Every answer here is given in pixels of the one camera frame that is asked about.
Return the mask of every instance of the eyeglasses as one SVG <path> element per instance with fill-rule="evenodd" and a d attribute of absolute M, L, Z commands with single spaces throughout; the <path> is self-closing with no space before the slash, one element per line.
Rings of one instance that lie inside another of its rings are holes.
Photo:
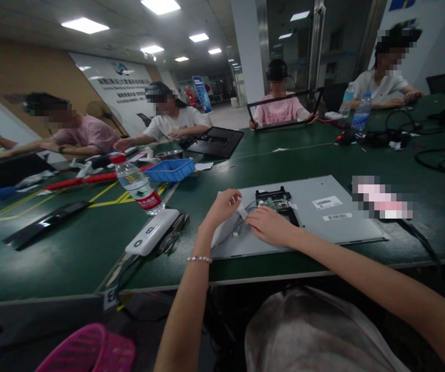
<path fill-rule="evenodd" d="M 185 227 L 185 223 L 188 220 L 188 218 L 189 218 L 188 213 L 181 213 L 178 216 L 178 218 L 172 224 L 171 232 L 162 241 L 159 247 L 159 251 L 156 254 L 156 257 L 159 257 L 163 253 L 169 254 L 169 252 L 171 252 L 172 247 L 174 246 L 178 237 L 180 236 L 183 227 Z"/>

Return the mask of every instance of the bracelet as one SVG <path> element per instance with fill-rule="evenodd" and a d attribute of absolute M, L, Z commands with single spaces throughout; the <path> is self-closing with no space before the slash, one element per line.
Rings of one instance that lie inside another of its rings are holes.
<path fill-rule="evenodd" d="M 211 258 L 208 258 L 208 257 L 202 257 L 202 256 L 199 256 L 199 257 L 193 256 L 193 257 L 189 257 L 189 258 L 187 258 L 186 260 L 187 260 L 187 261 L 205 261 L 205 262 L 207 262 L 208 264 L 211 264 L 211 263 L 212 263 L 212 259 L 211 259 Z"/>

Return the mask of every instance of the fan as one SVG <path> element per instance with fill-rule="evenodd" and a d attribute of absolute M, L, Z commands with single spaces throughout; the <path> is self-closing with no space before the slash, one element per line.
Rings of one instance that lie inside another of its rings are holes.
<path fill-rule="evenodd" d="M 121 133 L 121 138 L 130 137 L 128 134 L 123 133 L 121 127 L 121 115 L 119 115 L 114 107 L 108 106 L 104 102 L 92 101 L 87 106 L 87 114 L 96 117 L 97 119 L 101 119 L 109 125 L 111 125 L 111 123 L 114 124 L 119 133 Z"/>

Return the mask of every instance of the gray panel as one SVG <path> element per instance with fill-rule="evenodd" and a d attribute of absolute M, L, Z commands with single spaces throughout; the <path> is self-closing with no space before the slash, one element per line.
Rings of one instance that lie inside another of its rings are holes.
<path fill-rule="evenodd" d="M 307 231 L 332 243 L 346 245 L 367 241 L 387 240 L 387 234 L 370 219 L 364 217 L 363 211 L 355 210 L 350 194 L 331 175 L 306 180 L 274 183 L 264 186 L 240 189 L 242 203 L 247 206 L 255 200 L 256 190 L 275 191 L 281 186 L 291 194 L 291 201 L 297 205 L 295 215 Z M 322 210 L 317 210 L 312 203 L 336 196 L 343 204 Z M 351 213 L 351 218 L 325 221 L 324 216 Z M 214 259 L 230 258 L 234 256 L 248 256 L 266 253 L 284 252 L 289 248 L 277 247 L 258 239 L 250 227 L 243 224 L 238 236 L 233 236 L 235 224 L 240 218 L 235 213 L 229 220 L 218 227 L 213 239 L 213 246 L 227 236 L 229 239 L 212 249 L 211 257 Z"/>

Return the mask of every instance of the black chair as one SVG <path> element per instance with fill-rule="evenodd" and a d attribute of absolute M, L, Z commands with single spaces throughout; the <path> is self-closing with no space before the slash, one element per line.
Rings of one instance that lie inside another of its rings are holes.
<path fill-rule="evenodd" d="M 322 98 L 326 103 L 328 111 L 339 112 L 341 104 L 343 103 L 343 96 L 345 90 L 348 88 L 348 83 L 339 83 L 324 87 Z"/>
<path fill-rule="evenodd" d="M 441 93 L 445 91 L 445 74 L 428 76 L 425 78 L 431 94 Z"/>
<path fill-rule="evenodd" d="M 150 119 L 147 115 L 144 115 L 144 114 L 137 114 L 137 115 L 140 117 L 140 119 L 142 119 L 144 121 L 145 126 L 148 128 L 152 119 Z"/>

